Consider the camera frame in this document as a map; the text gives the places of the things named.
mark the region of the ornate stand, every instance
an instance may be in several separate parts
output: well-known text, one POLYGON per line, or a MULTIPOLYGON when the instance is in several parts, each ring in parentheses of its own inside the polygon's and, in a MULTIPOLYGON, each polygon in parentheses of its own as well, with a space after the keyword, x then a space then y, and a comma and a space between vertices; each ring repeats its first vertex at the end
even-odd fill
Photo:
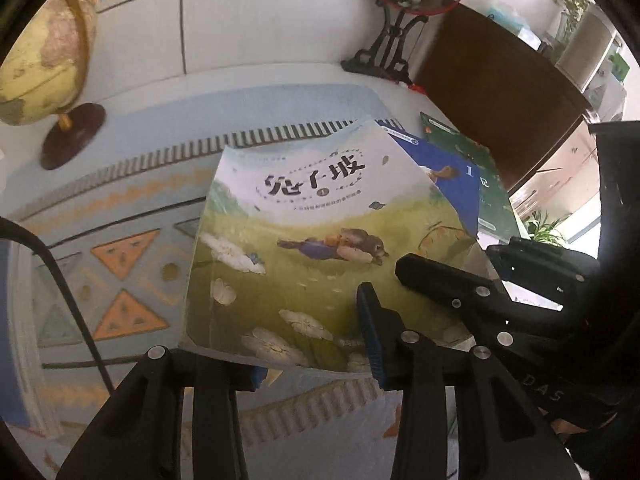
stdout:
POLYGON ((420 22, 426 23, 429 18, 428 16, 415 16, 409 23, 402 27, 402 21, 406 13, 404 10, 401 10, 396 18, 396 22, 391 25, 389 6, 383 0, 376 0, 376 5, 382 7, 385 11, 385 25, 382 27, 376 41, 371 45, 371 48, 369 50, 360 49, 353 58, 341 62, 342 69, 345 72, 372 75, 373 77, 401 81, 407 85, 411 85, 413 82, 409 78, 409 63, 402 58, 404 40, 414 25, 420 22), (376 57, 385 39, 385 51, 380 59, 379 65, 376 65, 376 57), (398 44, 396 45, 394 55, 389 64, 386 64, 386 60, 389 58, 396 40, 398 40, 398 44))

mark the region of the globe stand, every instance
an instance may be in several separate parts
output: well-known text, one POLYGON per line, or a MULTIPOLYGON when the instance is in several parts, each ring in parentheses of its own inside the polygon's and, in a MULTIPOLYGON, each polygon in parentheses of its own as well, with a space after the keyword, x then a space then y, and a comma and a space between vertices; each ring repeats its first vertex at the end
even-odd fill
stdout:
POLYGON ((405 12, 404 10, 401 10, 396 18, 396 22, 391 25, 389 6, 383 0, 376 0, 376 5, 382 7, 385 11, 385 24, 383 25, 380 34, 378 34, 376 41, 373 42, 369 50, 360 49, 356 52, 355 56, 341 62, 340 65, 345 72, 371 75, 373 77, 390 79, 391 81, 399 81, 406 83, 407 85, 412 85, 413 82, 411 81, 411 78, 409 78, 409 63, 402 57, 402 52, 404 51, 404 40, 414 25, 420 22, 427 22, 428 17, 415 16, 404 27, 402 27, 405 12), (376 65, 376 57, 378 56, 385 40, 385 51, 382 54, 380 63, 376 65), (396 40, 398 41, 398 44, 396 44, 394 55, 391 58, 391 61, 386 64, 386 60, 389 58, 396 40))
POLYGON ((68 163, 93 140, 105 116, 104 107, 94 103, 84 103, 60 114, 42 145, 41 167, 55 170, 68 163))

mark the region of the globe base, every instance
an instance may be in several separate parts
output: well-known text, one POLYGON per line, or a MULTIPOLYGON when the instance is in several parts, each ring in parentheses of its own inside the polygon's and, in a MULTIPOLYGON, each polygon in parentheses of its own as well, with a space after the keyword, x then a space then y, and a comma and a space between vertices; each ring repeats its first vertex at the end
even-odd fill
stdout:
POLYGON ((104 107, 94 103, 84 103, 66 113, 71 119, 68 128, 57 122, 47 134, 40 153, 40 165, 44 170, 55 170, 68 163, 102 127, 106 112, 104 107))

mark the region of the children's book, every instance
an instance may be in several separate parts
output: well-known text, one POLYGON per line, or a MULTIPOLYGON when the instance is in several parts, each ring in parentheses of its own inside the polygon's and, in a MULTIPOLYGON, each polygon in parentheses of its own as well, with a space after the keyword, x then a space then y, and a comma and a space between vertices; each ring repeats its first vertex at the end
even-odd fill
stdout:
POLYGON ((377 121, 409 154, 458 212, 460 221, 472 236, 478 234, 480 173, 469 160, 441 150, 401 128, 377 121))
POLYGON ((505 242, 512 236, 520 236, 509 195, 502 185, 489 149, 427 114, 421 113, 420 117, 425 138, 429 142, 449 153, 466 158, 480 170, 479 228, 505 242))
POLYGON ((362 282, 408 328, 441 344, 468 339, 454 309, 399 283, 407 253, 491 273, 455 209, 375 121, 227 146, 200 219, 179 345, 251 365, 366 373, 362 282))

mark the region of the green plant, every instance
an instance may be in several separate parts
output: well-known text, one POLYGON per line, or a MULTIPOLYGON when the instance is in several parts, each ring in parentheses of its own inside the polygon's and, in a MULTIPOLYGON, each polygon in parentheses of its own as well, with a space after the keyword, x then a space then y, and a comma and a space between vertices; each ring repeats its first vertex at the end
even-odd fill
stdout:
POLYGON ((554 2, 557 5, 563 6, 564 12, 567 14, 564 31, 562 31, 562 36, 558 38, 559 46, 564 50, 575 28, 578 26, 582 14, 589 6, 589 0, 554 0, 554 2))
POLYGON ((527 228, 527 233, 529 233, 530 238, 535 242, 564 247, 566 240, 564 239, 564 236, 558 232, 557 227, 566 219, 566 217, 559 218, 553 222, 549 222, 548 218, 548 213, 545 212, 543 217, 542 211, 534 211, 531 216, 527 216, 523 220, 523 223, 527 228))

